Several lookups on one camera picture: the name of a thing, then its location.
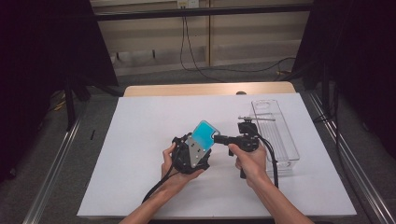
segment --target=forearm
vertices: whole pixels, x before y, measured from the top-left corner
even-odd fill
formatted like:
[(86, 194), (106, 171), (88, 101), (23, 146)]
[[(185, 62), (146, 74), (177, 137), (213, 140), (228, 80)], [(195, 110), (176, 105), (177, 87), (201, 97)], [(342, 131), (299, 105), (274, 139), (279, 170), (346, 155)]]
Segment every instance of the forearm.
[(144, 203), (137, 207), (128, 217), (126, 217), (121, 224), (146, 224), (155, 213), (166, 204), (171, 198), (172, 193), (166, 190), (159, 190), (155, 192)]
[(272, 184), (269, 178), (258, 178), (251, 187), (262, 201), (262, 204), (271, 213), (277, 224), (313, 223)]

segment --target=power outlet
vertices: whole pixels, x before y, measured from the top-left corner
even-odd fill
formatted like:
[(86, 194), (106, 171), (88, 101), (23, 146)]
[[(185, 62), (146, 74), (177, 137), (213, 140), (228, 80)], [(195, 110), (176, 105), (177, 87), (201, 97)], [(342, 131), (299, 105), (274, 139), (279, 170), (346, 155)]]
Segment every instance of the power outlet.
[(199, 0), (189, 0), (188, 8), (197, 8), (199, 7)]
[(188, 8), (189, 1), (188, 0), (177, 0), (177, 8)]

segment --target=clear plastic container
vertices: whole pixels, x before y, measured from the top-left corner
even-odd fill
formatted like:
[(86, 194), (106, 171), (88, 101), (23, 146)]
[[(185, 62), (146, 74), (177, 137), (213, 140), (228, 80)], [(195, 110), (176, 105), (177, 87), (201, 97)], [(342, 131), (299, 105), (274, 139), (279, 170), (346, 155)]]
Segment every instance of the clear plastic container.
[[(288, 125), (276, 100), (253, 101), (250, 116), (256, 121), (260, 135), (272, 145), (279, 172), (290, 171), (300, 159), (291, 138)], [(267, 171), (273, 171), (271, 156), (267, 153)]]

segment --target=white tabletop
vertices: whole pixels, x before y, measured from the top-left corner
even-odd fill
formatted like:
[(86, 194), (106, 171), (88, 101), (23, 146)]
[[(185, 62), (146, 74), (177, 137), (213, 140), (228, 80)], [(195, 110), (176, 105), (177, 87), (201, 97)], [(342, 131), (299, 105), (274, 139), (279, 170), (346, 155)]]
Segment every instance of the white tabletop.
[[(356, 211), (298, 93), (120, 98), (78, 216), (125, 217), (160, 180), (162, 151), (172, 139), (207, 120), (221, 134), (239, 135), (238, 116), (253, 100), (275, 99), (300, 160), (279, 188), (308, 216), (351, 216)], [(226, 146), (214, 145), (210, 168), (155, 216), (168, 218), (269, 217)]]

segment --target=gray carpet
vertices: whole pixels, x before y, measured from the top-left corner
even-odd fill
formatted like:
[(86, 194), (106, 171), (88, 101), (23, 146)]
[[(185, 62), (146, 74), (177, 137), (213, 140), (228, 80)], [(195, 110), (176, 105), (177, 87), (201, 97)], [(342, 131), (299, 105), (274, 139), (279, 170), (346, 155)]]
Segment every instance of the gray carpet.
[[(238, 70), (259, 70), (270, 63), (254, 63), (222, 66), (221, 68)], [(288, 70), (292, 61), (282, 63), (281, 69)], [(203, 70), (209, 77), (215, 77), (226, 82), (239, 81), (272, 81), (277, 79), (276, 66), (265, 72), (241, 73), (221, 70)], [(161, 73), (119, 77), (123, 91), (130, 85), (171, 84), (171, 83), (206, 83), (214, 80), (203, 77), (198, 72), (168, 71)], [(309, 98), (310, 91), (304, 91), (302, 81), (292, 81), (295, 89), (302, 95), (312, 118), (318, 113)], [(118, 99), (106, 93), (90, 88), (92, 98), (88, 103), (76, 102), (78, 111), (86, 108), (81, 120), (78, 134), (64, 161), (63, 170), (56, 180), (55, 188), (49, 196), (39, 223), (118, 223), (119, 219), (88, 220), (76, 217), (87, 183), (92, 174), (96, 159), (106, 137), (106, 131), (116, 108)], [(396, 160), (391, 158), (382, 148), (374, 133), (363, 129), (359, 116), (342, 97), (339, 99), (339, 126), (342, 135), (358, 158), (362, 168), (373, 181), (391, 211), (396, 211)], [(43, 120), (42, 129), (38, 132), (31, 149), (26, 153), (18, 167), (18, 175), (13, 180), (7, 180), (0, 185), (0, 223), (22, 223), (47, 171), (49, 170), (57, 150), (61, 145), (67, 116), (65, 108), (60, 111), (50, 111)], [(349, 197), (358, 214), (353, 217), (318, 218), (315, 221), (330, 221), (332, 223), (380, 223), (370, 204), (365, 199), (353, 175), (341, 168), (333, 140), (323, 123), (316, 124), (318, 133), (332, 158)], [(352, 186), (346, 179), (349, 175)], [(152, 223), (271, 223), (271, 220), (210, 220), (210, 221), (152, 221)]]

